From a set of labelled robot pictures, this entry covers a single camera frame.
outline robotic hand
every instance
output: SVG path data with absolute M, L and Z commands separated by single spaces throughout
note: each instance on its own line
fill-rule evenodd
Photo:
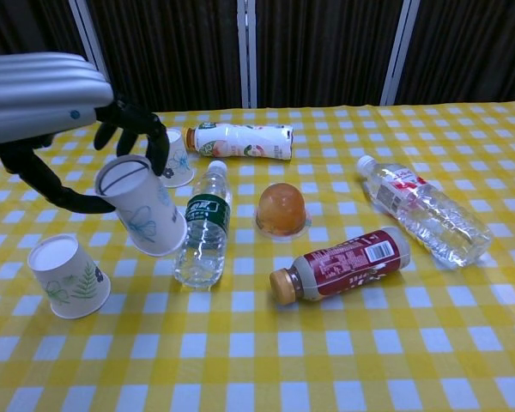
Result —
M 152 112 L 114 96 L 111 85 L 84 58 L 66 53 L 28 53 L 0 56 L 0 159 L 48 202 L 77 213 L 108 213 L 114 207 L 97 196 L 64 187 L 36 155 L 53 136 L 102 122 L 94 146 L 102 149 L 112 135 L 124 131 L 117 155 L 127 155 L 137 136 L 148 137 L 146 156 L 158 176 L 166 165 L 169 141 L 166 127 Z

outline brown curtain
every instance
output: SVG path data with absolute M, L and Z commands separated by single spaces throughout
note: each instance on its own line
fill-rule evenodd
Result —
M 421 0 L 397 104 L 515 100 L 515 0 Z
M 402 0 L 257 0 L 257 103 L 379 104 Z
M 23 52 L 86 57 L 69 0 L 0 0 L 0 54 Z
M 154 111 L 241 106 L 236 0 L 88 7 L 116 90 Z

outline tablecloth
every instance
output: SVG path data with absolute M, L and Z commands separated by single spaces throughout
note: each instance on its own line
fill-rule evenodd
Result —
M 292 124 L 293 159 L 226 159 L 227 260 L 210 292 L 173 279 L 115 214 L 56 209 L 0 165 L 0 410 L 515 410 L 515 102 L 170 112 L 203 121 Z M 97 124 L 39 153 L 92 192 L 114 147 Z M 144 153 L 142 139 L 136 152 Z M 450 272 L 411 240 L 408 268 L 321 302 L 277 306 L 268 275 L 300 254 L 395 222 L 355 172 L 363 154 L 413 167 L 492 229 L 478 265 Z M 209 158 L 190 156 L 197 174 Z M 254 230 L 260 193 L 301 189 L 312 227 L 292 242 Z M 172 189 L 183 209 L 191 185 Z M 112 279 L 101 310 L 55 317 L 27 267 L 40 240 L 75 233 Z

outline paper cup with floral print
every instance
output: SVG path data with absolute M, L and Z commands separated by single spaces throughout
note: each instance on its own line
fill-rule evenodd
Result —
M 181 138 L 181 132 L 176 129 L 168 129 L 170 152 L 164 168 L 163 176 L 166 187 L 179 187 L 187 185 L 195 177 L 195 169 L 191 167 L 187 159 L 187 150 Z
M 103 167 L 95 193 L 116 207 L 118 218 L 140 251 L 164 256 L 178 249 L 187 223 L 146 157 L 120 156 Z
M 111 281 L 67 234 L 38 243 L 28 255 L 28 266 L 60 318 L 76 319 L 103 306 L 111 293 Z

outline water bottle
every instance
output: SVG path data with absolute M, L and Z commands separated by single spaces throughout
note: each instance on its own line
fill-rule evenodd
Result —
M 445 266 L 472 264 L 490 246 L 488 227 L 407 167 L 365 155 L 357 171 L 372 200 Z
M 192 288 L 209 288 L 221 277 L 231 214 L 227 166 L 212 161 L 187 203 L 187 236 L 179 249 L 174 277 Z

